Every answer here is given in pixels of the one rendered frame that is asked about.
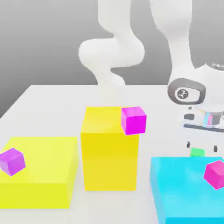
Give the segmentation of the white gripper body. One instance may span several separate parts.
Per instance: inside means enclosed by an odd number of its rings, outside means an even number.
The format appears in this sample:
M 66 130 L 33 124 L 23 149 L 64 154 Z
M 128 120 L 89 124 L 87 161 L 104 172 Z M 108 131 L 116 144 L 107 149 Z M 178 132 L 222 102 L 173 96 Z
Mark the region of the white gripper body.
M 201 125 L 185 123 L 183 125 L 185 138 L 193 146 L 214 146 L 224 144 L 224 125 L 204 127 Z

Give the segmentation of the small green cube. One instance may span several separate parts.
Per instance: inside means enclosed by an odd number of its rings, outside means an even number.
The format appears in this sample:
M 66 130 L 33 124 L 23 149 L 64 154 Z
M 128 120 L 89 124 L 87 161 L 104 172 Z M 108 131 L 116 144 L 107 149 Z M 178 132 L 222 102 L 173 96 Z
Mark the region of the small green cube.
M 200 148 L 191 148 L 190 151 L 191 157 L 204 157 L 205 156 L 205 150 Z

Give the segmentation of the small pink cube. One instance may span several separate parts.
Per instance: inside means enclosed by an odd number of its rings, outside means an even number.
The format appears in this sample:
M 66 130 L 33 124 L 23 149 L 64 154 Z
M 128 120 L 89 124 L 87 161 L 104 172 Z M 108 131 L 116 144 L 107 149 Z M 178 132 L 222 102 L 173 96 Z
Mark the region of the small pink cube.
M 204 179 L 215 189 L 224 187 L 224 162 L 217 160 L 208 163 L 204 172 Z

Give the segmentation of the small magenta cube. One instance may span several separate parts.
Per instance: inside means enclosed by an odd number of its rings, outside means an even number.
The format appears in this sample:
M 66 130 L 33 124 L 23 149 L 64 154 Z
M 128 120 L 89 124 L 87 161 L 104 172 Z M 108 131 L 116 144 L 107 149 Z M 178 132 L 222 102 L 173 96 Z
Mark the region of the small magenta cube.
M 121 126 L 126 135 L 145 133 L 147 115 L 137 107 L 121 108 Z

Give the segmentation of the small purple cube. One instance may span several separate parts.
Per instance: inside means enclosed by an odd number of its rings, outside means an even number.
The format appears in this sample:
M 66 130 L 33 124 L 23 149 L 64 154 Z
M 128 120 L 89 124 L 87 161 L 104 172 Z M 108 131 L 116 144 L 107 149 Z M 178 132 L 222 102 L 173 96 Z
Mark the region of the small purple cube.
M 24 155 L 15 148 L 0 154 L 0 168 L 9 176 L 13 176 L 26 167 Z

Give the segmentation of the large cyan box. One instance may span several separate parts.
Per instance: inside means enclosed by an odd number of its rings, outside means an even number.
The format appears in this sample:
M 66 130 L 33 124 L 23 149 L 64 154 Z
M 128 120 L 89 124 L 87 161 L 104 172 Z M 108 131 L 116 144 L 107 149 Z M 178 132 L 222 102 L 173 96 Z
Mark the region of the large cyan box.
M 150 184 L 159 224 L 224 224 L 224 188 L 204 178 L 221 157 L 152 157 Z

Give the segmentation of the large lime yellow box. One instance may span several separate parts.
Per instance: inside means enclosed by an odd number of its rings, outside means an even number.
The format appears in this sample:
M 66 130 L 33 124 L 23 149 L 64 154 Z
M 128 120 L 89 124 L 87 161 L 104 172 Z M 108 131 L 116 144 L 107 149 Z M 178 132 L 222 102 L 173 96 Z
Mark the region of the large lime yellow box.
M 23 153 L 26 168 L 0 171 L 0 209 L 69 209 L 79 162 L 76 137 L 12 137 L 3 151 Z

